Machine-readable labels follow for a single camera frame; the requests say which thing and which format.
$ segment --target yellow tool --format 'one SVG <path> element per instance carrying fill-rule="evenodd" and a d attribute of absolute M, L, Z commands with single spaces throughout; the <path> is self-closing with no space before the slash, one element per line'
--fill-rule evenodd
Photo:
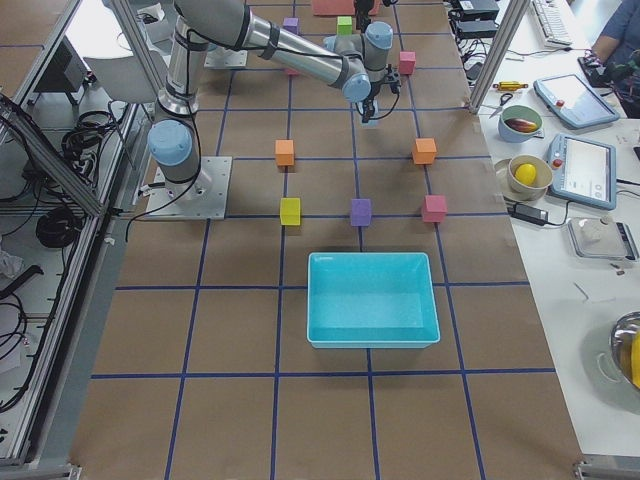
<path fill-rule="evenodd" d="M 638 333 L 631 342 L 631 381 L 640 388 L 640 334 Z"/>
<path fill-rule="evenodd" d="M 521 88 L 529 88 L 529 84 L 514 81 L 498 82 L 493 84 L 493 88 L 497 89 L 499 92 L 515 92 Z"/>

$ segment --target white keyboard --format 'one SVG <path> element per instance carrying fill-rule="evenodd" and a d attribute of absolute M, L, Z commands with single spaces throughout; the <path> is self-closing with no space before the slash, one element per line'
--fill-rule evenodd
<path fill-rule="evenodd" d="M 563 1 L 565 0 L 531 0 L 531 8 L 536 18 L 534 23 L 542 34 L 545 47 L 562 48 L 573 43 L 555 3 Z"/>

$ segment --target yellow ball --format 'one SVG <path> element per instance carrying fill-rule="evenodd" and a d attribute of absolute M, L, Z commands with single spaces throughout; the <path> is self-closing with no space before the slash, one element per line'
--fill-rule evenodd
<path fill-rule="evenodd" d="M 533 182 L 536 181 L 537 173 L 538 172 L 535 165 L 533 165 L 532 163 L 523 163 L 522 165 L 518 166 L 518 168 L 516 168 L 513 176 L 523 185 L 530 187 L 531 185 L 533 185 Z"/>

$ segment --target blue tray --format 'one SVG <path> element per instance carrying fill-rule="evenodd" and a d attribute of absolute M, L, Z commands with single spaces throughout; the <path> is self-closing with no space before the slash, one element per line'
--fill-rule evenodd
<path fill-rule="evenodd" d="M 424 348 L 440 341 L 424 253 L 309 255 L 307 339 L 316 348 Z"/>

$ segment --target blue joint cover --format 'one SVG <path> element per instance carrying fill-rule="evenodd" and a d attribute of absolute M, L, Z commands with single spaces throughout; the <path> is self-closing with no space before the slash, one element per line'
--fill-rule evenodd
<path fill-rule="evenodd" d="M 336 51 L 336 36 L 332 35 L 331 37 L 325 37 L 322 41 L 324 48 L 329 50 L 330 52 Z"/>
<path fill-rule="evenodd" d="M 374 47 L 381 50 L 390 50 L 393 43 L 393 29 L 384 22 L 373 22 L 364 32 L 367 40 Z"/>
<path fill-rule="evenodd" d="M 351 77 L 342 86 L 342 94 L 351 103 L 356 103 L 367 98 L 371 92 L 371 82 L 366 73 L 358 73 Z"/>
<path fill-rule="evenodd" d="M 151 127 L 147 145 L 159 164 L 175 167 L 191 155 L 191 132 L 176 120 L 163 120 Z"/>

